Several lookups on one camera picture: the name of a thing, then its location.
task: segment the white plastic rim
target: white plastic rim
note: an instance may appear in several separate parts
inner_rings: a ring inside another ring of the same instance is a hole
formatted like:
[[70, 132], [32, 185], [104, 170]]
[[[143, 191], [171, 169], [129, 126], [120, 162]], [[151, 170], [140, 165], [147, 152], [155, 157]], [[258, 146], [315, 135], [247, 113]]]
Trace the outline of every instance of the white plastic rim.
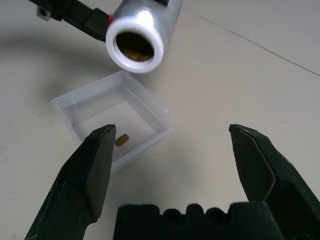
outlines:
[[[135, 33], [144, 37], [153, 47], [154, 55], [143, 62], [133, 61], [119, 49], [116, 38], [121, 33]], [[145, 74], [158, 67], [164, 57], [164, 43], [152, 24], [143, 24], [136, 17], [126, 16], [116, 19], [109, 26], [105, 38], [106, 49], [112, 60], [124, 70], [136, 74]]]

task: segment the small brown pellet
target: small brown pellet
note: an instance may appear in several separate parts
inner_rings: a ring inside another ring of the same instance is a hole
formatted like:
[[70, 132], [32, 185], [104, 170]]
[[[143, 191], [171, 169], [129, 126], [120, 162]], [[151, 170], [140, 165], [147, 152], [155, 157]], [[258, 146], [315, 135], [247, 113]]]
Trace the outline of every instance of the small brown pellet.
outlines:
[[127, 134], [123, 134], [122, 136], [118, 137], [117, 140], [115, 140], [114, 144], [117, 146], [117, 147], [120, 147], [122, 146], [123, 144], [126, 143], [126, 141], [129, 140], [129, 136]]

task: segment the dispenser opening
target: dispenser opening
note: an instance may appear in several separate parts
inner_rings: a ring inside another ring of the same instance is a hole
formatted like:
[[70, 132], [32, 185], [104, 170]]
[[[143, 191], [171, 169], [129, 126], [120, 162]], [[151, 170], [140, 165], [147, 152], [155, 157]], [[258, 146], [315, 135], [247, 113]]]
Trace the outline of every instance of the dispenser opening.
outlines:
[[122, 32], [115, 38], [119, 50], [129, 59], [145, 62], [152, 59], [155, 51], [150, 42], [140, 34]]

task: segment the transparent plastic box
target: transparent plastic box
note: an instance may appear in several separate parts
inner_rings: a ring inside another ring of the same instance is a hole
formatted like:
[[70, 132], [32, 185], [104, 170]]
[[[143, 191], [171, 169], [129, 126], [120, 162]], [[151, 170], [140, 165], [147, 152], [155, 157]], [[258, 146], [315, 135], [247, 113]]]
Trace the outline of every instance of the transparent plastic box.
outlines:
[[126, 71], [59, 96], [52, 105], [78, 146], [93, 130], [107, 124], [115, 124], [116, 139], [129, 136], [125, 144], [113, 148], [112, 173], [172, 131], [166, 106]]

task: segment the food pellet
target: food pellet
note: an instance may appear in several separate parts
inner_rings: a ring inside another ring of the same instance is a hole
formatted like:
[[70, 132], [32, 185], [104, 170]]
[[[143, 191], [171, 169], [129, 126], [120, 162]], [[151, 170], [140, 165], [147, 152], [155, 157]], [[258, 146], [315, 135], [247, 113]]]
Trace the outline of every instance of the food pellet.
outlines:
[[155, 51], [149, 41], [137, 33], [120, 33], [116, 36], [116, 44], [128, 59], [135, 62], [146, 62], [155, 55]]
[[126, 143], [126, 141], [129, 140], [129, 136], [127, 134], [123, 134], [122, 136], [118, 137], [117, 140], [115, 140], [114, 145], [117, 147], [122, 146], [123, 144]]

